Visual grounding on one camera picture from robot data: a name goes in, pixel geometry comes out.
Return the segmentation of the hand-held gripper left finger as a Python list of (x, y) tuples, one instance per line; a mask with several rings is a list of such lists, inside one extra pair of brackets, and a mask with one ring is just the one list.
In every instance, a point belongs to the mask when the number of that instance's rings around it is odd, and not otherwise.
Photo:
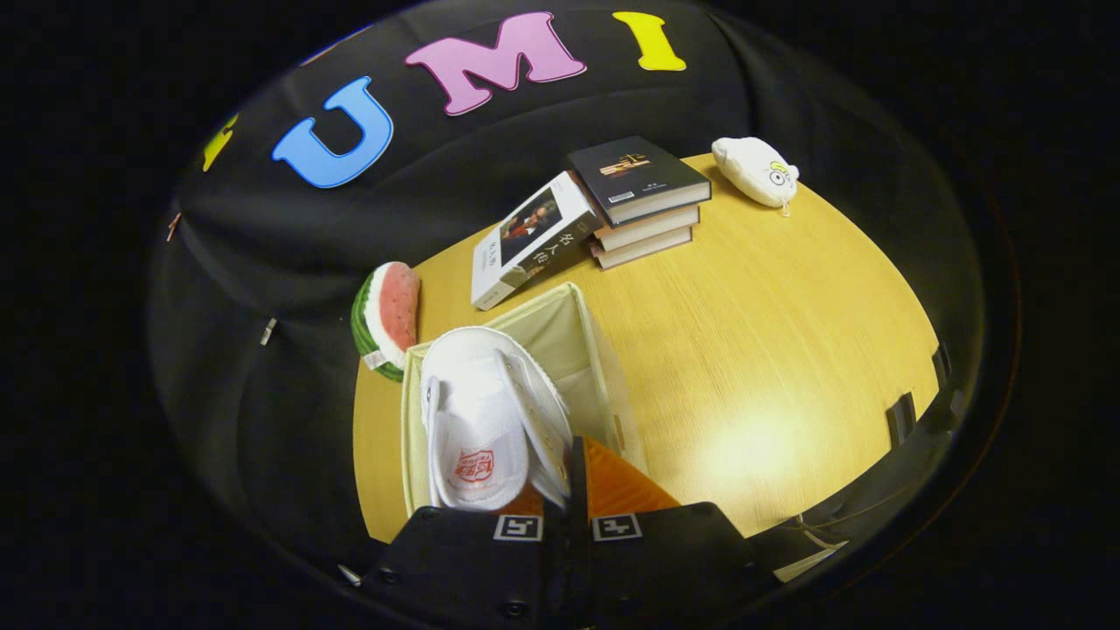
[(360, 580), (408, 622), (544, 622), (564, 589), (567, 515), (421, 507)]

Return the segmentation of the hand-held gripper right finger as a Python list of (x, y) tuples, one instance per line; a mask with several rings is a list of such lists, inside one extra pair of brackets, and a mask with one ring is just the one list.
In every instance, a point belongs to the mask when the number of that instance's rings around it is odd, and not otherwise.
[(599, 444), (570, 455), (567, 610), (575, 622), (739, 622), (780, 590), (720, 507), (640, 511), (647, 479)]

